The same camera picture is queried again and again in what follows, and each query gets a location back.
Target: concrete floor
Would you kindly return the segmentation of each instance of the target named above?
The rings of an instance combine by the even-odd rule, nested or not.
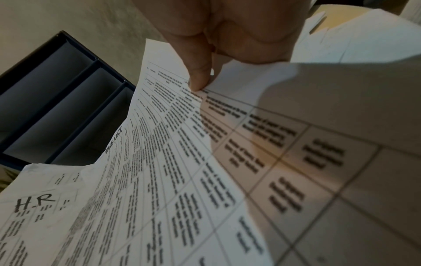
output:
[[[0,73],[60,30],[134,84],[145,39],[163,40],[131,0],[0,0]]]

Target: hand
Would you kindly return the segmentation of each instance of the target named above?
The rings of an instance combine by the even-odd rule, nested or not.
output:
[[[186,65],[193,91],[206,86],[212,51],[261,64],[288,61],[310,0],[133,0]]]

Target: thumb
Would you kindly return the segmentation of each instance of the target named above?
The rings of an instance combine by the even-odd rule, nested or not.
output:
[[[179,36],[161,32],[183,60],[189,71],[189,86],[192,91],[203,89],[211,78],[212,48],[203,33],[194,36]]]

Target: file organizer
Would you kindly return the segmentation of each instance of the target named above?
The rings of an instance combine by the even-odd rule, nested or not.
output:
[[[135,86],[66,32],[0,76],[0,165],[87,165],[127,116]]]

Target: floor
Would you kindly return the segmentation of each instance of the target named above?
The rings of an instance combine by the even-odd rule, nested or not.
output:
[[[134,84],[145,39],[163,40],[131,0],[0,0],[0,74],[60,30]]]

